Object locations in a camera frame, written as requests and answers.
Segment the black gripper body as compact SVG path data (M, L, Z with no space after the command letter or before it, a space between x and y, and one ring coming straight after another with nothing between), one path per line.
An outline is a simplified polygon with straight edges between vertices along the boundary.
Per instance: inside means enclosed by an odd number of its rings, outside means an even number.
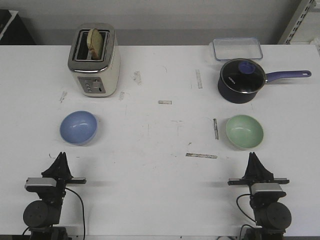
M252 195L251 194L251 186L256 183L278 183L281 185L286 185L290 183L290 180L287 178L275 178L273 180L249 180L244 178L229 178L227 184L229 186L248 186L250 195L254 199L261 199L261 200L278 200L281 197L271 196L271 195Z
M67 185L80 185L86 182L85 177L71 177L70 179L42 177L40 178L39 198L41 200L62 200L66 195Z

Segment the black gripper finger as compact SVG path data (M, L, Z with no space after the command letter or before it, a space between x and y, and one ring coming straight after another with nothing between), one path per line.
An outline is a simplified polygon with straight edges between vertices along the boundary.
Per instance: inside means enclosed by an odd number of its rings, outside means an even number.
M56 157L52 165L45 171L41 173L42 177L58 177L59 172L60 172L60 162L61 162L61 157L63 153L60 152L59 155Z
M253 179L256 175L255 172L255 160L253 156L253 152L249 153L248 163L245 170L244 178L245 179Z
M273 178L274 174L263 166L255 152L252 153L252 156L256 178Z
M73 178L67 160L67 155L65 152L62 153L62 175L63 178Z

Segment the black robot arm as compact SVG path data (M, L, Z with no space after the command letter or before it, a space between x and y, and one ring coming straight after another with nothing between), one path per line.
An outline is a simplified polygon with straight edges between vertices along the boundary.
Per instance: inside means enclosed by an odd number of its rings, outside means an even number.
M279 202L280 198L287 194L281 185L290 182L287 178L275 178L268 171L255 152L250 152L244 176L230 178L229 186L248 186L249 193L239 195L236 205L239 207L239 199L249 197L249 205L254 217L249 217L256 226L244 224L240 228L240 240L283 240L286 229L292 223L292 214L288 207Z
M67 155L60 152L53 164L41 173L41 177L27 178L24 188L36 193L39 200L28 204L23 212L23 221L30 231L30 240L71 240L67 229L57 226L60 223L66 191L78 193L67 187L69 184L82 185L84 177L73 177L68 165Z

